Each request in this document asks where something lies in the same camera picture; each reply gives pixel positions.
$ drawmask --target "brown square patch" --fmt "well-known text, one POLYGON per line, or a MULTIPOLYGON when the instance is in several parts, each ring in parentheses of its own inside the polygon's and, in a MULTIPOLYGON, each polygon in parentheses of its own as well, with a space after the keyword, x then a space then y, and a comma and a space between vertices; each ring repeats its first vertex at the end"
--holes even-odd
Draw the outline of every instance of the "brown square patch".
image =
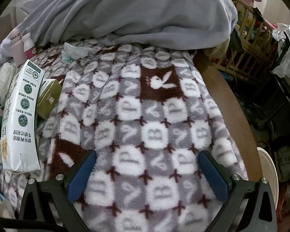
POLYGON ((183 96, 179 78, 173 66, 166 68, 148 69, 141 66, 140 99, 164 102, 169 98, 183 96))

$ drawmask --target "pink label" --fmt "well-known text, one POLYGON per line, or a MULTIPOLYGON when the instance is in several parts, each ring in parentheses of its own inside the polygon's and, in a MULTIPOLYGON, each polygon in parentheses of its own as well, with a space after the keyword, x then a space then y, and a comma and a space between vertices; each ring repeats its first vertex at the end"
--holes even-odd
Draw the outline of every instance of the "pink label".
POLYGON ((27 59, 33 58, 34 56, 36 56, 36 47, 33 46, 29 50, 25 51, 25 54, 27 59))

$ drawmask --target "olive green box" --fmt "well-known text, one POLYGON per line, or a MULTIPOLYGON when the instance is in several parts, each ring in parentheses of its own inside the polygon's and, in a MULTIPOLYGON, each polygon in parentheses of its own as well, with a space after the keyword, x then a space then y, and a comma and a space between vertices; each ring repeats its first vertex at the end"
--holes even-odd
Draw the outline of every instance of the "olive green box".
POLYGON ((57 103, 60 93, 61 86, 56 79, 44 79, 39 92, 39 100, 37 113, 38 116, 47 119, 50 112, 53 110, 57 103))

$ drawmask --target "plush bedspread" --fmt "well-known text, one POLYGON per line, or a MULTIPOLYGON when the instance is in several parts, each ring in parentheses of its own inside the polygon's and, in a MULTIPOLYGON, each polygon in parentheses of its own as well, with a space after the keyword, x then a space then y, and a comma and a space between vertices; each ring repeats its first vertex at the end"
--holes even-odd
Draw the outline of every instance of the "plush bedspread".
POLYGON ((63 45, 36 61, 61 82, 60 99, 37 129, 41 171, 1 170, 0 190, 20 208, 27 180, 65 173, 88 149, 97 163, 75 207, 92 231, 204 231, 221 203, 198 168, 213 157, 247 179, 239 151, 187 51, 141 44, 105 47, 62 63, 63 45))

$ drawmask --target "blanket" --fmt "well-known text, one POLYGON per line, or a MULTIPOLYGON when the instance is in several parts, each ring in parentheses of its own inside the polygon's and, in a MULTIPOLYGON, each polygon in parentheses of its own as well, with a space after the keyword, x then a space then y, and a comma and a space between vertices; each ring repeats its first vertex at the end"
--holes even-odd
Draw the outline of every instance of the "blanket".
MULTIPOLYGON (((237 22, 231 0, 36 0, 17 27, 39 46, 75 35, 99 43, 143 43, 189 50, 225 42, 237 22)), ((0 65, 11 57, 9 37, 0 45, 0 65)))
POLYGON ((247 174, 189 53, 107 48, 94 39, 76 44, 94 53, 64 67, 58 47, 39 56, 46 75, 54 70, 63 81, 58 104, 37 131, 41 171, 2 170, 1 191, 19 209, 30 177, 54 179, 94 149, 96 165, 75 203, 92 231, 204 231, 222 203, 198 153, 209 150, 231 173, 247 174))

